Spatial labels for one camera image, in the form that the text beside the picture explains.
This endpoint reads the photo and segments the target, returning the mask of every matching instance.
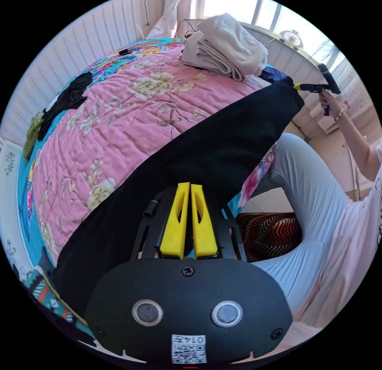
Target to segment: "bed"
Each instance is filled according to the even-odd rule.
[[[19,278],[44,307],[51,309],[53,299],[54,313],[92,338],[86,322],[55,293],[41,261],[54,267],[81,222],[149,156],[220,109],[270,85],[260,77],[237,82],[185,66],[183,45],[172,39],[133,46],[147,41],[152,44],[124,56],[114,52],[87,67],[92,83],[83,105],[53,120],[29,161],[21,151],[15,156],[19,244],[27,262]],[[276,145],[229,203],[234,216],[267,172],[275,151]],[[39,290],[32,290],[32,283],[39,283]]]

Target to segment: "sticker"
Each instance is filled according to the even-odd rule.
[[[207,363],[205,335],[171,336],[172,363]]]

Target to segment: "cable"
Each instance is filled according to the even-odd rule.
[[[192,24],[191,24],[188,20],[183,19],[183,20],[178,24],[178,28],[177,28],[176,31],[175,31],[175,36],[176,36],[176,33],[177,33],[178,30],[179,30],[180,25],[181,25],[184,21],[186,21],[186,22],[190,25],[190,27],[192,28],[192,30],[193,30],[194,32],[196,32],[196,29],[192,26]]]
[[[150,25],[150,23],[148,22],[146,0],[144,0],[144,10],[146,11],[146,20],[147,20],[147,24],[146,25]]]
[[[194,31],[192,29],[189,29],[185,34],[184,34],[184,37],[187,38],[187,35],[189,32],[192,32],[192,34],[194,34]]]

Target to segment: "woman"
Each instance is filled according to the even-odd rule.
[[[322,108],[345,137],[360,172],[373,181],[359,202],[344,193],[324,161],[302,139],[283,134],[274,162],[254,196],[282,187],[301,225],[292,252],[254,265],[281,286],[294,316],[279,353],[314,336],[345,306],[373,260],[382,234],[382,142],[371,149],[341,105],[326,91]]]

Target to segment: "light blue pants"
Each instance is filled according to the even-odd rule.
[[[309,297],[326,258],[347,197],[325,162],[301,138],[285,133],[275,160],[253,197],[281,187],[302,229],[302,242],[286,255],[255,262],[280,285],[292,313]]]

